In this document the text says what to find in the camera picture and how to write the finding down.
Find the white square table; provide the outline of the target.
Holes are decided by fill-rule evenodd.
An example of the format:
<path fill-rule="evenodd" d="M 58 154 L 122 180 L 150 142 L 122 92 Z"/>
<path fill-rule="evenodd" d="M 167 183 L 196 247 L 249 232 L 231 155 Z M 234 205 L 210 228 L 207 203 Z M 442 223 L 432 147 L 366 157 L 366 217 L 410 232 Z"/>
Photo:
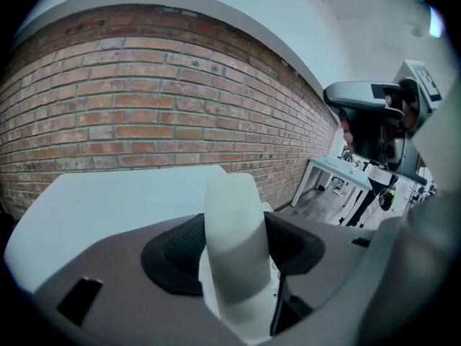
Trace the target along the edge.
<path fill-rule="evenodd" d="M 219 166 L 62 174 L 21 217 L 4 261 L 33 294 L 92 244 L 115 234 L 201 213 Z"/>

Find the person's right hand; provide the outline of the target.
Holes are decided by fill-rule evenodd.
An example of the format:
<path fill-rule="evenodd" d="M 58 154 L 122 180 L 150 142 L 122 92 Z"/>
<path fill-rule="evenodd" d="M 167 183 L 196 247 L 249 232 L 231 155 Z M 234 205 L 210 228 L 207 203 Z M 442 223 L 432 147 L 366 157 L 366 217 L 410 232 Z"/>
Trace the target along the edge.
<path fill-rule="evenodd" d="M 350 152 L 354 153 L 354 136 L 350 131 L 349 123 L 347 122 L 347 120 L 341 121 L 341 127 L 344 132 L 343 137 L 346 142 L 346 146 Z"/>

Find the long ceiling lamp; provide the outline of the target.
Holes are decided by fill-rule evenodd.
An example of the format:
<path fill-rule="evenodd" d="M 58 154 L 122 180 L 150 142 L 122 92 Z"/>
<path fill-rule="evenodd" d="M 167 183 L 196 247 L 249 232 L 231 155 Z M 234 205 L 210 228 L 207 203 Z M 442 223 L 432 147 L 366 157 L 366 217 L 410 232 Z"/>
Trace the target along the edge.
<path fill-rule="evenodd" d="M 429 34 L 432 37 L 440 38 L 444 32 L 444 22 L 441 14 L 433 7 L 429 7 Z"/>

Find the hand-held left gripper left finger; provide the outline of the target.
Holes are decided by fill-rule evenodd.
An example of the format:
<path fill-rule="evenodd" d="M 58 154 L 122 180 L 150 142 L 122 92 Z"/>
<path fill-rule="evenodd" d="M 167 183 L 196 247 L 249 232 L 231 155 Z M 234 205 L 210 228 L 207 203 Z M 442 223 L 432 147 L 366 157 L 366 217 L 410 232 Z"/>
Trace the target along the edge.
<path fill-rule="evenodd" d="M 37 290 L 45 318 L 77 346 L 244 346 L 205 305 L 204 216 L 102 239 Z"/>

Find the grey table with white legs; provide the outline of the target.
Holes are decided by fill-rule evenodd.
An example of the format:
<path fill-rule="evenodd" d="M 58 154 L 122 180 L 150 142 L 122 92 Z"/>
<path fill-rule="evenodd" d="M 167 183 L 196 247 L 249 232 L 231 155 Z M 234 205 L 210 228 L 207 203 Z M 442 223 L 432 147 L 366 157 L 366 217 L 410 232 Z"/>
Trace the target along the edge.
<path fill-rule="evenodd" d="M 352 163 L 344 160 L 334 159 L 330 156 L 314 156 L 310 157 L 307 163 L 306 170 L 296 190 L 290 205 L 295 207 L 300 196 L 303 193 L 304 187 L 310 177 L 313 168 L 318 168 L 322 172 L 326 172 L 331 176 L 338 177 L 344 182 L 348 182 L 352 187 L 346 203 L 343 206 L 338 218 L 332 220 L 333 224 L 339 226 L 347 226 L 356 213 L 358 207 L 364 201 L 367 192 L 372 189 L 367 175 L 358 169 L 355 169 Z"/>

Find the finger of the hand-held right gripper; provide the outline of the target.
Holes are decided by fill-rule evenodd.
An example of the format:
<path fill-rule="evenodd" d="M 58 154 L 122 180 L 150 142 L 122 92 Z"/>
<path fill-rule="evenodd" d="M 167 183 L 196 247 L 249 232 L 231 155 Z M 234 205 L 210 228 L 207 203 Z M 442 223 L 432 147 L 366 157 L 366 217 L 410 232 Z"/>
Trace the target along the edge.
<path fill-rule="evenodd" d="M 359 113 L 370 113 L 378 117 L 402 120 L 402 109 L 391 107 L 386 102 L 387 95 L 390 97 L 401 90 L 398 84 L 390 82 L 336 82 L 323 90 L 323 100 L 341 119 L 352 119 Z"/>

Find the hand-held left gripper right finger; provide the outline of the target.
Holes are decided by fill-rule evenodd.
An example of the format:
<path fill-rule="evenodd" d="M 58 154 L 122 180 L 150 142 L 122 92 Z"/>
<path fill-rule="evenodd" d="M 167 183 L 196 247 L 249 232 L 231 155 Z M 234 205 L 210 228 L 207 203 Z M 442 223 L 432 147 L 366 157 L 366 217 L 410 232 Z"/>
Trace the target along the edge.
<path fill-rule="evenodd" d="M 264 218 L 269 256 L 279 275 L 270 325 L 274 337 L 313 314 L 340 289 L 374 234 L 282 213 L 266 212 Z"/>

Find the black shoulder bag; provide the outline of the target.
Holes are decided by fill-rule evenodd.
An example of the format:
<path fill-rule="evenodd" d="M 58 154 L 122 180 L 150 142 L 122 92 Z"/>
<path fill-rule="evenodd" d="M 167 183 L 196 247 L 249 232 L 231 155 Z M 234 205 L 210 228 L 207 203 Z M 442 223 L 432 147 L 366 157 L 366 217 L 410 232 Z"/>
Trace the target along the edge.
<path fill-rule="evenodd" d="M 388 188 L 384 189 L 379 194 L 379 204 L 383 211 L 390 210 L 391 205 L 393 204 L 394 198 L 396 194 L 396 187 L 395 184 L 392 184 Z"/>

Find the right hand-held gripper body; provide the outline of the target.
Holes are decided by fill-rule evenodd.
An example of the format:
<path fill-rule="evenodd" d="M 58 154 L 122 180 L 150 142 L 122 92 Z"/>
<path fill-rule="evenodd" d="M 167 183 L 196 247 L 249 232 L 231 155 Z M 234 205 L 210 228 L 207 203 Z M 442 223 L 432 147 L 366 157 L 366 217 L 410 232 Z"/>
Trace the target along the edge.
<path fill-rule="evenodd" d="M 413 137 L 439 107 L 442 96 L 422 62 L 404 61 L 394 80 L 402 90 L 386 96 L 391 107 L 399 107 L 402 120 L 359 113 L 347 117 L 354 136 L 354 153 L 401 175 L 417 174 L 422 157 Z"/>

